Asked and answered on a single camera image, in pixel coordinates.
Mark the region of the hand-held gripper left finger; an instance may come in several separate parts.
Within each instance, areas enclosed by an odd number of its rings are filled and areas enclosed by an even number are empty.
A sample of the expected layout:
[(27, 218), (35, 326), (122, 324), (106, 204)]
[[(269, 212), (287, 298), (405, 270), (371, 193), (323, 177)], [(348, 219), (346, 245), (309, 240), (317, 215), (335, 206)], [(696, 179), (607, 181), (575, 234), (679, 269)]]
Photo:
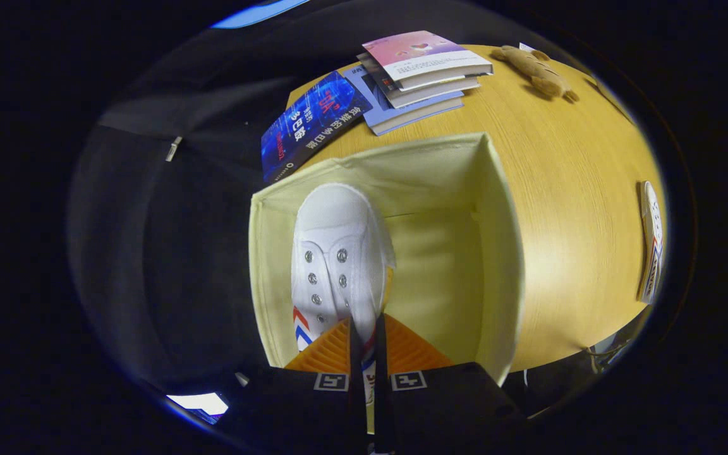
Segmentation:
[(333, 351), (336, 365), (241, 368), (239, 389), (215, 426), (246, 454), (366, 454), (362, 343), (350, 320), (309, 345), (310, 360)]

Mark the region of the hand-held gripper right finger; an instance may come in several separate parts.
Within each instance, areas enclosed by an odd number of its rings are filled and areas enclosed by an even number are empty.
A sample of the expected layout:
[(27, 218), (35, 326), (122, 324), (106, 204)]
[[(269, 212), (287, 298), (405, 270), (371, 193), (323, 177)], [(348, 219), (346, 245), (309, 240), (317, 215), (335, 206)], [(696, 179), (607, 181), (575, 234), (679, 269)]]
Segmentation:
[(376, 453), (497, 454), (526, 428), (479, 363), (451, 363), (390, 315), (379, 317), (375, 336)]

